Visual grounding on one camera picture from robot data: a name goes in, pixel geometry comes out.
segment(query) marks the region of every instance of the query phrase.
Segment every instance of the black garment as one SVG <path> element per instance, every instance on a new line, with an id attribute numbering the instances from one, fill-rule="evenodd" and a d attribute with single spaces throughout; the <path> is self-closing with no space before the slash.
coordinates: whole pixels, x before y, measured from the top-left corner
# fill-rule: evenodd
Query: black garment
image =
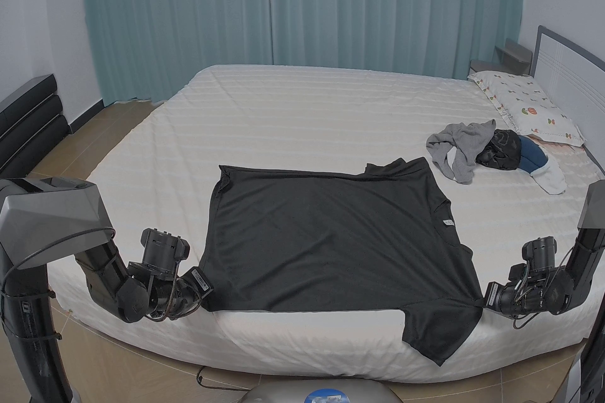
<path id="1" fill-rule="evenodd" d="M 425 158 L 357 175 L 220 168 L 208 310 L 401 309 L 403 340 L 438 365 L 473 331 L 473 253 Z"/>
<path id="2" fill-rule="evenodd" d="M 521 162 L 521 140 L 510 129 L 496 129 L 477 156 L 477 163 L 497 170 L 516 170 Z"/>

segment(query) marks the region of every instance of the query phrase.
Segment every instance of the pile of clothes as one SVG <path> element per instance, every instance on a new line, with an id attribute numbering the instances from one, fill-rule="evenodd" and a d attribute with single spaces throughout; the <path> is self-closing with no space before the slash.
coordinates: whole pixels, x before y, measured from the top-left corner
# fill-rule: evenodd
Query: pile of clothes
<path id="1" fill-rule="evenodd" d="M 433 162 L 448 178 L 470 183 L 477 163 L 497 170 L 523 170 L 550 195 L 567 185 L 556 159 L 527 136 L 496 129 L 495 120 L 448 124 L 427 139 Z"/>

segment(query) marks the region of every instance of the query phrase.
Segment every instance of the tile floor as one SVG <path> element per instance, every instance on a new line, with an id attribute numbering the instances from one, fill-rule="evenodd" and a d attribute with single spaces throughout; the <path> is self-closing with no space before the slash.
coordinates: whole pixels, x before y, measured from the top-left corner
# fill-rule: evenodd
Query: tile floor
<path id="1" fill-rule="evenodd" d="M 111 105 L 65 138 L 32 172 L 33 177 L 64 175 L 86 179 L 103 157 L 154 109 L 147 102 Z M 87 327 L 53 301 L 55 328 L 70 383 L 84 403 L 235 403 L 242 393 L 209 390 L 195 382 L 198 367 L 117 341 Z M 389 386 L 404 402 L 546 403 L 569 370 L 580 345 L 461 381 Z M 205 384 L 249 389 L 261 382 L 288 379 L 206 368 Z M 0 335 L 0 400 L 27 403 L 4 333 Z"/>

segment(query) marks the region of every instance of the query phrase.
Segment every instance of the white pillow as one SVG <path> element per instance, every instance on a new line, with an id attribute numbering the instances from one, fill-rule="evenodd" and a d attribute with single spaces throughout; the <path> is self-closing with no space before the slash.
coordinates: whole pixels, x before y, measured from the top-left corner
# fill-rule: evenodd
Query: white pillow
<path id="1" fill-rule="evenodd" d="M 468 78 L 483 90 L 517 134 L 571 146 L 584 144 L 578 127 L 552 103 L 533 77 L 480 71 Z"/>

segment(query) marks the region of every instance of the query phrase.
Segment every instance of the gray towel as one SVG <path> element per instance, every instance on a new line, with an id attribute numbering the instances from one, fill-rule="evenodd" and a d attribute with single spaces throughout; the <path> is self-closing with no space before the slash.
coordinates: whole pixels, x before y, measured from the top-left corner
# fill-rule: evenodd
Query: gray towel
<path id="1" fill-rule="evenodd" d="M 427 150 L 441 172 L 458 183 L 468 183 L 473 179 L 473 168 L 477 155 L 483 151 L 494 136 L 495 120 L 448 124 L 445 129 L 427 139 Z M 448 164 L 448 151 L 457 148 L 454 163 Z"/>

